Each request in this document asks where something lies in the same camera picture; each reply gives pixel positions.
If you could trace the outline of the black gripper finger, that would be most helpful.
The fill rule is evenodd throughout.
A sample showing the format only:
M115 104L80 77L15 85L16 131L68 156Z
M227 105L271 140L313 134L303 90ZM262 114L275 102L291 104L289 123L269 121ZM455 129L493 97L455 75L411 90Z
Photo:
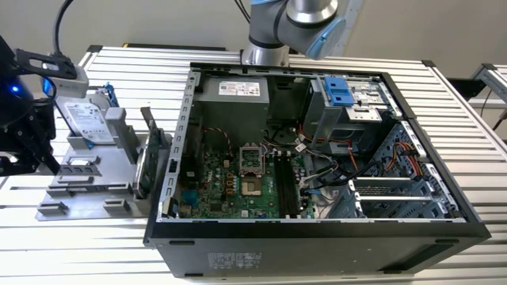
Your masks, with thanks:
M34 173L39 161L12 133L2 130L2 177Z
M24 120L24 152L32 163L43 165L56 175L60 171L51 141L56 137L52 100L34 100Z

